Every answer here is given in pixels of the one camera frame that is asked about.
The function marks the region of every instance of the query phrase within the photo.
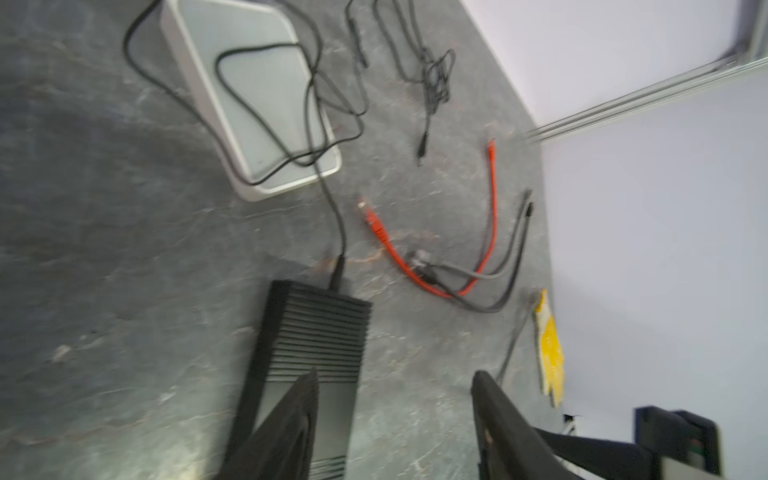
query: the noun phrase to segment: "red cable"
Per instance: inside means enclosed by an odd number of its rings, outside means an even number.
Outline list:
[[[491,212],[493,216],[493,225],[491,227],[491,243],[488,245],[488,250],[485,252],[485,256],[478,265],[478,269],[476,270],[477,273],[482,273],[483,268],[485,268],[485,264],[488,262],[488,259],[493,253],[493,248],[496,244],[496,230],[498,228],[498,212],[496,206],[496,144],[493,140],[491,140],[491,142],[488,144],[488,164],[491,176]],[[376,238],[379,239],[384,248],[386,248],[386,251],[392,257],[395,263],[397,263],[403,273],[408,276],[408,278],[413,280],[416,285],[419,285],[421,288],[432,293],[433,295],[441,296],[443,298],[451,298],[451,296],[447,293],[433,287],[432,285],[422,280],[420,276],[416,275],[411,267],[402,259],[400,254],[397,253],[397,250],[395,250],[392,242],[389,241],[389,235],[384,228],[384,224],[365,201],[360,201],[358,203],[358,207],[363,210],[363,215],[366,218],[368,226],[373,231],[373,234],[376,235]],[[469,293],[469,291],[472,290],[472,288],[477,283],[477,280],[478,279],[476,278],[472,279],[465,288],[458,292],[458,294],[464,296]]]

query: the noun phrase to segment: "white electronic device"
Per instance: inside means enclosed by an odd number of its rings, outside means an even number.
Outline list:
[[[268,133],[238,104],[216,76],[219,54],[231,48],[297,43],[290,20],[276,8],[234,0],[166,0],[161,30],[168,42],[200,115],[217,132],[231,164],[219,157],[235,191],[248,201],[262,200],[317,180],[313,167],[291,163],[261,181],[281,165],[285,154]],[[304,101],[310,68],[298,48],[276,48],[225,58],[220,71],[227,83],[258,111],[290,151],[306,151]],[[323,129],[334,141],[325,111],[310,97],[309,125],[313,148],[322,147]],[[339,148],[319,160],[325,177],[341,168]],[[236,168],[239,177],[232,169]]]

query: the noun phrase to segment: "white panel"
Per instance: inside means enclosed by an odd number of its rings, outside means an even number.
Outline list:
[[[721,427],[728,478],[768,449],[768,68],[543,146],[565,410]]]
[[[462,0],[541,126],[715,61],[737,0]]]

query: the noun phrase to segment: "gray floor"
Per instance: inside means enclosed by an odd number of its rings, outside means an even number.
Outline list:
[[[239,200],[204,131],[129,71],[121,35],[144,4],[2,6],[3,478],[215,472],[269,282],[324,281],[336,255],[317,185]],[[326,36],[326,68],[352,86],[343,2],[300,4]],[[354,11],[372,62],[373,106],[368,131],[342,147],[345,165],[329,185],[349,229],[351,292],[375,312],[347,476],[475,478],[468,388],[475,370],[497,371],[516,303],[550,285],[544,206],[515,302],[484,316],[411,284],[382,254],[354,198],[372,201],[402,251],[428,247],[471,265],[487,227],[487,135],[499,140],[502,231],[523,188],[542,198],[538,152],[509,140],[530,121],[458,0],[422,0],[427,43],[454,48],[458,61],[452,99],[417,168],[421,91],[396,77],[369,3]],[[181,85],[154,19],[136,52]],[[338,135],[348,131],[332,121]],[[502,283],[472,297],[489,302]],[[559,412],[539,392],[530,323],[505,388],[534,425],[558,429]]]

